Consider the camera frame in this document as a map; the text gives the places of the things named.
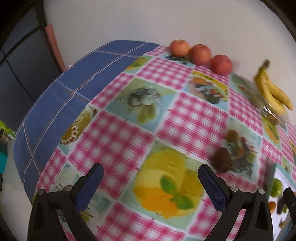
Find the dark brown avocado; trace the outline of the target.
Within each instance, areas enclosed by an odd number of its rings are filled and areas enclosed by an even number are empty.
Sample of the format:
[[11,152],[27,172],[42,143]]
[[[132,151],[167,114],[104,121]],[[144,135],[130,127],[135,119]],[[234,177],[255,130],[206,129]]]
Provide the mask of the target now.
[[211,157],[213,168],[220,173],[225,173],[232,168],[232,160],[226,148],[218,148]]

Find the brown kiwi fruit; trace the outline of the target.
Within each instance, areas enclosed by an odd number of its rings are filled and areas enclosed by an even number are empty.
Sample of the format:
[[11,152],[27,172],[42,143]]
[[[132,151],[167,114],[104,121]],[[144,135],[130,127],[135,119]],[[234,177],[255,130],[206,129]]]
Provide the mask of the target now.
[[227,142],[236,143],[238,141],[238,132],[236,130],[228,130],[225,135],[225,140]]

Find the green apple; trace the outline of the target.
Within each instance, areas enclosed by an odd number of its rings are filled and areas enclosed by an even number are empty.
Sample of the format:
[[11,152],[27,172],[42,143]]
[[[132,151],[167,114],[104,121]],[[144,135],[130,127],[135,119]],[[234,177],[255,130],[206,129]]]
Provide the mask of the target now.
[[279,197],[282,193],[282,182],[278,178],[274,178],[273,185],[271,187],[270,196]]

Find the orange tangerine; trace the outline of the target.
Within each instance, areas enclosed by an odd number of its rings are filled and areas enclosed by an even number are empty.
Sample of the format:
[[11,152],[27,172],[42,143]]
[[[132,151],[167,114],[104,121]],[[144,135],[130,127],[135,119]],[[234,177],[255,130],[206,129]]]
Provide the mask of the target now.
[[270,213],[273,214],[274,211],[276,210],[276,202],[275,201],[268,202],[268,207],[269,207]]

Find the white foam tray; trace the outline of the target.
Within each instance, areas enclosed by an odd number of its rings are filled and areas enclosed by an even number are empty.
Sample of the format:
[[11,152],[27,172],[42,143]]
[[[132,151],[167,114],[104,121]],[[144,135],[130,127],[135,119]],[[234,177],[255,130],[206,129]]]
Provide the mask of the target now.
[[[282,182],[282,193],[276,198],[270,196],[274,178],[278,178]],[[295,191],[295,183],[291,176],[280,164],[272,164],[266,182],[266,197],[268,202],[276,202],[276,210],[271,214],[274,240],[284,240],[292,229],[292,219],[283,199],[283,192],[288,187]]]

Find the clear plastic container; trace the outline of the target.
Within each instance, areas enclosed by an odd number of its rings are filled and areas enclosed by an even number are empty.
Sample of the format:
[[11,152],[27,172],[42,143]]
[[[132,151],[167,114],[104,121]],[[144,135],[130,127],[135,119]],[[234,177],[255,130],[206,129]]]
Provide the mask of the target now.
[[281,124],[286,125],[290,123],[287,111],[284,114],[280,114],[276,109],[274,109],[267,100],[265,100],[259,93],[255,85],[251,85],[250,92],[252,93],[251,101],[255,108],[267,118],[270,119],[275,125]]

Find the yellow banana bunch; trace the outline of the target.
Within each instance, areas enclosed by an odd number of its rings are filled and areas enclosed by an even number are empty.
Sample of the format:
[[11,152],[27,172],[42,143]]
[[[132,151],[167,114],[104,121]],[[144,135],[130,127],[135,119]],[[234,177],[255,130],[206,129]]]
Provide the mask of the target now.
[[259,93],[276,113],[284,115],[286,114],[285,108],[293,110],[293,103],[290,98],[269,79],[267,73],[269,66],[270,61],[265,59],[254,77],[254,82]]

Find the blue plaid tablecloth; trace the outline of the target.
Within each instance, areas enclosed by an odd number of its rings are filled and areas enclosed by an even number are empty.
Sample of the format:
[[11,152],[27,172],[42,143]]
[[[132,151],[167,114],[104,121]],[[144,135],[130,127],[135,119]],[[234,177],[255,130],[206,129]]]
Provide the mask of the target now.
[[13,144],[16,168],[30,200],[60,138],[86,104],[135,59],[157,46],[131,40],[106,43],[74,63],[40,95]]

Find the pink checkered fruit tablecloth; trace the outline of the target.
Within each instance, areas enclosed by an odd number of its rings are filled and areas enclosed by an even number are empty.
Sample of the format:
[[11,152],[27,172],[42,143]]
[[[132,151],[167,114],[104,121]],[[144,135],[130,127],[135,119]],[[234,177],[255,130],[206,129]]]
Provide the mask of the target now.
[[[37,188],[60,191],[100,163],[104,177],[81,212],[97,239],[203,240],[221,213],[198,179],[201,164],[241,191],[266,189],[275,163],[295,183],[295,130],[255,108],[251,85],[156,47],[86,105]],[[225,140],[228,130],[236,143]],[[225,173],[211,164],[220,147],[232,160]]]

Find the right red apple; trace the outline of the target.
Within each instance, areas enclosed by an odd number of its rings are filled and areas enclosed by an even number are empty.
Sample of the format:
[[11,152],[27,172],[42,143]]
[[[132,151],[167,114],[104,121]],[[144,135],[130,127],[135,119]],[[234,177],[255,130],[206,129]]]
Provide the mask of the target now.
[[226,76],[232,71],[232,62],[226,55],[215,55],[210,61],[212,72]]

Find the red apple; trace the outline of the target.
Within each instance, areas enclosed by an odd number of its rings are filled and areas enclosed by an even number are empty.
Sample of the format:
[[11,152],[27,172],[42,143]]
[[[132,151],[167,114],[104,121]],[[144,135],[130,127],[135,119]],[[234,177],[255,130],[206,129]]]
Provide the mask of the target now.
[[175,57],[187,57],[190,51],[190,44],[185,40],[174,40],[171,42],[169,49]]
[[194,45],[189,51],[189,60],[198,66],[208,65],[211,60],[211,50],[206,45]]
[[226,55],[215,55],[210,61],[212,72],[226,76],[232,71],[232,62]]

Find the middle red apple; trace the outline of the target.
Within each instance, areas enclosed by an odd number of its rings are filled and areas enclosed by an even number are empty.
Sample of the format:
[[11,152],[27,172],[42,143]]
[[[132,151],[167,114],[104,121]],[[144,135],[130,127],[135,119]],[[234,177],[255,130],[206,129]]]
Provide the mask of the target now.
[[211,60],[211,50],[206,45],[194,45],[189,51],[189,60],[198,66],[208,65]]

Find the left red apple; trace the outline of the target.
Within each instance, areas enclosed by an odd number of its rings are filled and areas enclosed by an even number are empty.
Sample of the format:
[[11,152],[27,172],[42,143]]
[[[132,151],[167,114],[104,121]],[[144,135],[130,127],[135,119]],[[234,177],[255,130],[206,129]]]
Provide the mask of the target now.
[[190,44],[185,40],[174,40],[171,42],[169,49],[175,57],[187,57],[190,51]]

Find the pink door frame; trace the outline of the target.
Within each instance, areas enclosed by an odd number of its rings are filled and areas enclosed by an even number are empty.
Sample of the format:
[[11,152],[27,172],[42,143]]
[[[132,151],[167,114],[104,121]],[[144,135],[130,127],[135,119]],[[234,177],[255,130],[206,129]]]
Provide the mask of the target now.
[[56,37],[54,34],[54,29],[51,24],[49,24],[45,27],[45,33],[46,33],[47,40],[49,42],[49,46],[51,47],[51,50],[52,50],[53,55],[55,57],[55,60],[58,64],[60,70],[62,72],[64,72],[67,68],[66,68],[64,60],[62,58],[62,55],[60,53],[60,50],[59,50],[59,47],[57,44],[57,40],[56,40]]

